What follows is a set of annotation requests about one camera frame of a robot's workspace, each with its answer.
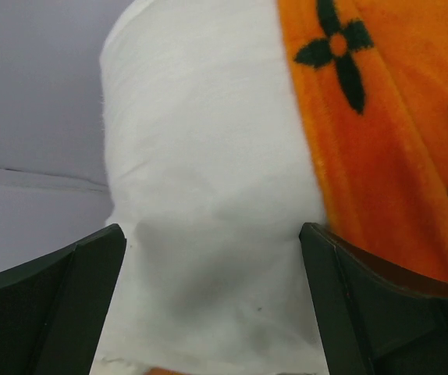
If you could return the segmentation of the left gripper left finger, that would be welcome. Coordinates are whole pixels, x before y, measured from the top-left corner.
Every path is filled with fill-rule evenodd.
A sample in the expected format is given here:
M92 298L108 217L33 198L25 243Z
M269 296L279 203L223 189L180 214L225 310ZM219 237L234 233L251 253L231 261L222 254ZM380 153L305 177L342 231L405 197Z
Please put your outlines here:
M0 272L0 375L88 374L125 251L113 224Z

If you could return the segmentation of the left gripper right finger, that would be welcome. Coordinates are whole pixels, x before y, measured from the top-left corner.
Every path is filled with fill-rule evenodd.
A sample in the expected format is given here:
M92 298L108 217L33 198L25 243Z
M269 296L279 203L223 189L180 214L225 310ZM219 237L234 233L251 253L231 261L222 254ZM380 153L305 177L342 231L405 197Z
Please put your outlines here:
M331 374L448 375L448 283L316 223L302 226L300 242Z

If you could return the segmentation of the white pillow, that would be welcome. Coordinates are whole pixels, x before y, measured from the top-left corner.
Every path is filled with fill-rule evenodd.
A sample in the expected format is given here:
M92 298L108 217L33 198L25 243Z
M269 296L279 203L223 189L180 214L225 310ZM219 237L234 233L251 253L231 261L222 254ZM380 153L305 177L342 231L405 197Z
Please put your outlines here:
M327 373L299 242L326 216L276 3L135 1L100 65L127 246L92 373Z

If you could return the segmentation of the orange patterned pillowcase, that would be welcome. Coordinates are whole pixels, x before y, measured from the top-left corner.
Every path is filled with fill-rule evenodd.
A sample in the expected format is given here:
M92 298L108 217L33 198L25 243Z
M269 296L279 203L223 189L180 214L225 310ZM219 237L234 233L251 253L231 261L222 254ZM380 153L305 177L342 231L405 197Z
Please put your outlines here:
M448 283L448 1L281 1L331 229Z

